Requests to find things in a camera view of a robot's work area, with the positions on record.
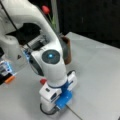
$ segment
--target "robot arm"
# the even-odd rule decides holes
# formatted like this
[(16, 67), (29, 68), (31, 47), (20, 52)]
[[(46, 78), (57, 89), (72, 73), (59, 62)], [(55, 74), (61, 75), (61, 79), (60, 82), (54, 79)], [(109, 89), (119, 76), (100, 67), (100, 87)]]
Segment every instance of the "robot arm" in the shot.
[[(35, 23), (49, 39), (50, 42), (40, 51), (32, 52), (30, 62), (47, 79), (39, 92), (44, 111), (49, 112), (55, 106), (62, 109), (72, 98), (71, 90), (77, 80), (74, 71), (69, 75), (66, 73), (64, 59), (69, 52), (66, 44), (57, 36), (42, 11), (28, 0), (2, 0), (2, 3), (16, 24)], [(0, 11), (2, 19), (6, 20), (4, 10)]]
[[(2, 3), (16, 24), (35, 23), (44, 31), (50, 40), (50, 43), (44, 47), (45, 50), (55, 49), (59, 51), (64, 59), (67, 57), (68, 50), (66, 45), (56, 35), (41, 10), (31, 4), (28, 0), (3, 0)], [(6, 19), (4, 10), (1, 10), (1, 13)]]

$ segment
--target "white table surface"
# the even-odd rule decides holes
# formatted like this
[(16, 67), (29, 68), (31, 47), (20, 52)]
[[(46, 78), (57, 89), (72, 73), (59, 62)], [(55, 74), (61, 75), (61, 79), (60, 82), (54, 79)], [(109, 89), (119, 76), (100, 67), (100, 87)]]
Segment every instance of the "white table surface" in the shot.
[[(69, 106), (83, 120), (118, 120), (120, 116), (120, 50), (74, 33), (72, 62), (78, 84)], [(39, 109), (40, 76), (27, 65), (10, 85), (0, 86), (0, 120), (79, 120), (69, 109), (46, 116)]]
[(79, 120), (69, 109), (55, 116), (40, 111), (40, 76), (27, 65), (9, 85), (0, 86), (0, 120)]
[(120, 49), (69, 33), (78, 85), (70, 108), (83, 120), (120, 117)]

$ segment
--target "cable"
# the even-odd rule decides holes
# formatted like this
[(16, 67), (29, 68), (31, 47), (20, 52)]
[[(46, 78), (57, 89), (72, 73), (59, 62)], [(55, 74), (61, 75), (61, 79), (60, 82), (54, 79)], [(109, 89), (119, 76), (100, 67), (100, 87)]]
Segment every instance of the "cable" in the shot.
[(44, 113), (45, 115), (54, 115), (56, 112), (59, 111), (59, 109), (57, 107), (54, 108), (54, 111), (52, 113), (46, 113), (45, 111), (43, 111), (42, 109), (42, 103), (40, 104), (40, 110), (42, 111), (42, 113)]
[[(0, 4), (1, 4), (3, 10), (5, 11), (5, 14), (7, 15), (8, 19), (10, 20), (11, 24), (13, 25), (13, 27), (16, 29), (16, 31), (17, 31), (19, 34), (21, 34), (20, 31), (18, 30), (18, 28), (16, 27), (16, 25), (14, 24), (13, 20), (11, 19), (11, 17), (9, 16), (9, 14), (8, 14), (7, 10), (5, 9), (5, 7), (4, 7), (4, 5), (3, 5), (3, 3), (2, 3), (1, 0), (0, 0)], [(32, 48), (29, 46), (29, 44), (27, 43), (27, 40), (26, 40), (26, 39), (24, 39), (24, 40), (26, 41), (26, 45), (28, 46), (28, 48), (32, 49)]]

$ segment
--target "wall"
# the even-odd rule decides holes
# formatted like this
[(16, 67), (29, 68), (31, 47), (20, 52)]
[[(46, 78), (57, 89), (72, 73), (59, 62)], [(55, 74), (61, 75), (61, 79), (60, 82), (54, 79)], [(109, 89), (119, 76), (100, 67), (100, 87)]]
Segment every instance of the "wall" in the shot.
[(61, 31), (120, 47), (120, 0), (58, 0)]

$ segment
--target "blue block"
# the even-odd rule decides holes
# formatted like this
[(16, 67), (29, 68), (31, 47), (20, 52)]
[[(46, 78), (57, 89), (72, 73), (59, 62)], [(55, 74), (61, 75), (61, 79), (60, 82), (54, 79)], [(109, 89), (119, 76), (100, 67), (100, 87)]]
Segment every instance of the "blue block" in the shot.
[(59, 99), (55, 102), (55, 104), (59, 109), (63, 109), (71, 98), (72, 92), (67, 90), (60, 95)]

